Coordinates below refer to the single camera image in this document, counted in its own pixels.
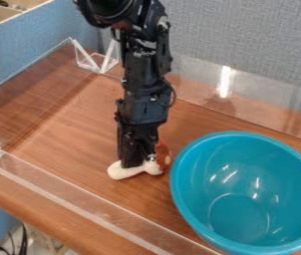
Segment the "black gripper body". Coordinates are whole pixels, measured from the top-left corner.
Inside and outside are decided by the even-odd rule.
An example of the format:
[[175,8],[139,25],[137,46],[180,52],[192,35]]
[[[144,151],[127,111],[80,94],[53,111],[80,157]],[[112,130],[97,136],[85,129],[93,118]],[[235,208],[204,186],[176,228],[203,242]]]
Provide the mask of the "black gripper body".
[[116,100],[115,120],[119,128],[152,127],[165,123],[168,109],[172,105],[173,89],[168,81],[156,80],[149,86],[132,86],[121,80],[124,97]]

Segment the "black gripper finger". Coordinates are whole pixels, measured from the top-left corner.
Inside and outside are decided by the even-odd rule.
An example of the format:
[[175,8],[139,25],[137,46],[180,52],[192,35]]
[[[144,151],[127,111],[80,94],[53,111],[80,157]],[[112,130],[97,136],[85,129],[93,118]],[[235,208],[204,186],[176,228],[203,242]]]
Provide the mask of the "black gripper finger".
[[133,133],[123,123],[117,123],[117,156],[121,161],[121,168],[132,166],[132,152]]
[[155,160],[155,145],[157,144],[157,125],[136,125],[136,159],[135,166],[144,161]]

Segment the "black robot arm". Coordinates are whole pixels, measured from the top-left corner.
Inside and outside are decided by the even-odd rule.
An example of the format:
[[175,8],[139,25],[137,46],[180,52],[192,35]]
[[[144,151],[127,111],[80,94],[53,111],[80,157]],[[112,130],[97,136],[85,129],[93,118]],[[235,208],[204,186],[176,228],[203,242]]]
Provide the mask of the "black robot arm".
[[155,159],[157,127],[165,123],[173,89],[164,75],[172,57],[169,23],[159,0],[73,0],[87,22],[108,28],[120,43],[124,96],[116,100],[121,168]]

